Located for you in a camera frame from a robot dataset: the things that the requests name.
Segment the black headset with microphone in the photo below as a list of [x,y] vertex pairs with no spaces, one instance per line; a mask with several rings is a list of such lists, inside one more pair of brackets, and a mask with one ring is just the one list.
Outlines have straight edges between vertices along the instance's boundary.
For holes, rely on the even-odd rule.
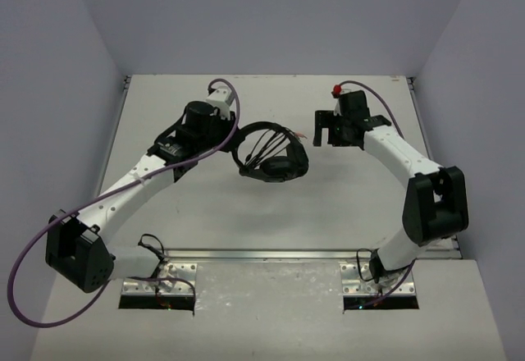
[[[244,161],[239,147],[253,133],[262,131]],[[287,127],[269,121],[258,121],[241,128],[244,141],[231,156],[244,177],[267,183],[292,181],[309,169],[308,155],[297,134]]]

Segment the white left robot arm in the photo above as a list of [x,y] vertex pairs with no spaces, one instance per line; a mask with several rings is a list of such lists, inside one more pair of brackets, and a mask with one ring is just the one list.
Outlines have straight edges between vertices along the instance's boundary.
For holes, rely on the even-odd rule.
[[188,103],[182,116],[154,140],[140,160],[94,203],[50,221],[45,261],[85,293],[127,277],[150,278],[162,261],[144,246],[115,246],[112,239],[153,196],[174,185],[208,153],[220,150],[238,125],[202,101]]

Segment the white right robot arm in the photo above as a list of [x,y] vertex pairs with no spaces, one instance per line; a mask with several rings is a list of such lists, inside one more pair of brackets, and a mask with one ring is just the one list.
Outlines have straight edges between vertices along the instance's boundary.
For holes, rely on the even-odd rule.
[[393,113],[374,115],[363,89],[335,85],[333,110],[315,113],[313,143],[322,133],[333,147],[358,147],[378,160],[404,187],[401,228],[370,253],[367,276],[382,290],[407,272],[430,244],[449,239],[469,225],[465,175],[416,150],[402,135]]

